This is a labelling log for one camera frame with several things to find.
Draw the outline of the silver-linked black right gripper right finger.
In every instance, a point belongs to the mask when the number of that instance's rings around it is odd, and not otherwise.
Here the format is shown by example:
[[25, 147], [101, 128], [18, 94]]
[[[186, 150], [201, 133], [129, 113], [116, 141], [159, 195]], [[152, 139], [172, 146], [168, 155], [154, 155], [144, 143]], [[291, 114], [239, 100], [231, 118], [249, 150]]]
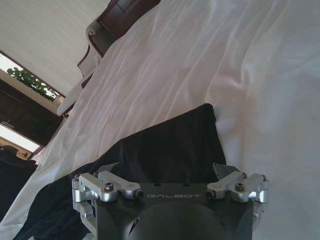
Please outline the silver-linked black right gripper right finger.
[[253, 225], [260, 224], [262, 214], [268, 208], [269, 180], [263, 174], [247, 176], [235, 166], [214, 163], [213, 173], [218, 181], [211, 182], [206, 188], [206, 197], [221, 200], [230, 193], [231, 199], [238, 203], [253, 201]]

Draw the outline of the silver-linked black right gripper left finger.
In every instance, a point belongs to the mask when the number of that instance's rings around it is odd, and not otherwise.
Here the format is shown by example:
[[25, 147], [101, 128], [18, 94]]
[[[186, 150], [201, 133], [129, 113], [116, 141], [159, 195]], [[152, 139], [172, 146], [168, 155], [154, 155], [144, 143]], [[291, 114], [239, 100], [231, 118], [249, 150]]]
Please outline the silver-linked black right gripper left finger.
[[127, 200], [141, 200], [144, 196], [139, 183], [127, 181], [108, 171], [109, 168], [104, 165], [94, 174], [76, 174], [71, 182], [73, 209], [80, 214], [82, 224], [93, 236], [97, 235], [96, 200], [112, 203], [118, 195]]

